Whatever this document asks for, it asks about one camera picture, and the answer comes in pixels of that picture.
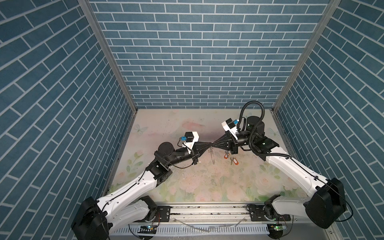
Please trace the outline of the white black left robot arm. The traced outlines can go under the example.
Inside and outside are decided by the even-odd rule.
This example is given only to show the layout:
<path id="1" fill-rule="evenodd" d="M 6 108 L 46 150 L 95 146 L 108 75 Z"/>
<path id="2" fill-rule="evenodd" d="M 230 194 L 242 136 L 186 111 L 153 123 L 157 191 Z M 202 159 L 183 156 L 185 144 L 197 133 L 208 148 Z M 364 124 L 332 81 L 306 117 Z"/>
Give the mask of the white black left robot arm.
<path id="1" fill-rule="evenodd" d="M 192 147 L 175 149 L 169 142 L 162 143 L 155 151 L 155 159 L 131 182 L 120 189 L 95 200 L 85 199 L 71 228 L 79 240 L 107 240 L 110 233 L 129 223 L 155 219 L 157 205 L 146 192 L 155 189 L 172 174 L 170 166 L 198 158 L 212 146 L 211 143 L 195 142 Z"/>

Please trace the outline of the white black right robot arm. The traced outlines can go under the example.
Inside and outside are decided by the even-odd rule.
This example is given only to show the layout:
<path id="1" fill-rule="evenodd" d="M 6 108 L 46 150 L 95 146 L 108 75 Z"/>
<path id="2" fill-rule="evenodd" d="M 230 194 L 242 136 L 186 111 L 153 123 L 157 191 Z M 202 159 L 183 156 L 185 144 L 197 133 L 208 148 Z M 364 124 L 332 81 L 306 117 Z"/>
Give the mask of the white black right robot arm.
<path id="1" fill-rule="evenodd" d="M 275 195 L 265 202 L 267 214 L 306 217 L 323 229 L 340 220 L 349 206 L 341 181 L 328 179 L 290 156 L 277 142 L 265 136 L 261 118 L 252 116 L 241 132 L 238 122 L 232 119 L 222 122 L 226 134 L 216 143 L 225 144 L 232 154 L 240 147 L 249 146 L 252 153 L 282 171 L 306 193 L 305 198 Z"/>

